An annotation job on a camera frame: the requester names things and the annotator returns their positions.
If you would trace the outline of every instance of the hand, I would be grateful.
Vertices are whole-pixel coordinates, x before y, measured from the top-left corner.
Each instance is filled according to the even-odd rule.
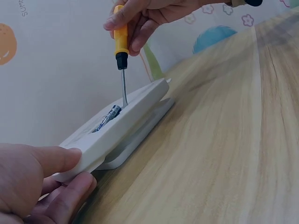
[[[68,185],[51,177],[75,167],[79,149],[0,144],[0,154],[0,223],[66,224],[96,187],[89,173]]]
[[[116,14],[113,14],[114,7],[112,8],[104,29],[110,31],[113,38],[113,30],[128,24],[129,51],[131,56],[136,56],[160,25],[181,19],[203,5],[223,1],[225,0],[118,0],[114,7],[124,5],[124,8]]]

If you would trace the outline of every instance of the screwdriver shaft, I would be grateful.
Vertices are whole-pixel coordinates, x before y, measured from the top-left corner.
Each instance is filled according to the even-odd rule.
[[[126,78],[125,78],[125,70],[121,70],[121,84],[122,84],[122,108],[125,108],[128,105],[127,100],[127,91],[126,91]]]

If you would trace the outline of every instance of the screwdriver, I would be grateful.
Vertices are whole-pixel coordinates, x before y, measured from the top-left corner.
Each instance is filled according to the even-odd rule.
[[[122,5],[118,5],[114,8],[114,14],[119,12],[123,8]],[[128,67],[128,26],[114,31],[115,39],[115,58],[117,61],[117,68],[121,71],[121,82],[122,82],[122,108],[128,105],[127,92],[126,92],[126,79],[125,69]]]

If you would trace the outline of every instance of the green leaf print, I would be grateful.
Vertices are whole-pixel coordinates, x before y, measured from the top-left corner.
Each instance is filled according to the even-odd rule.
[[[164,74],[160,68],[159,62],[157,61],[155,55],[151,51],[149,45],[146,43],[143,47],[146,59],[149,63],[149,68],[154,80],[158,80],[164,77]]]

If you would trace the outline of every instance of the black screwdriver grip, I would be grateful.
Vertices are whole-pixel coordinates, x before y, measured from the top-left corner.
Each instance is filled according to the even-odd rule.
[[[119,52],[115,55],[118,70],[127,69],[128,67],[128,54],[126,52]]]

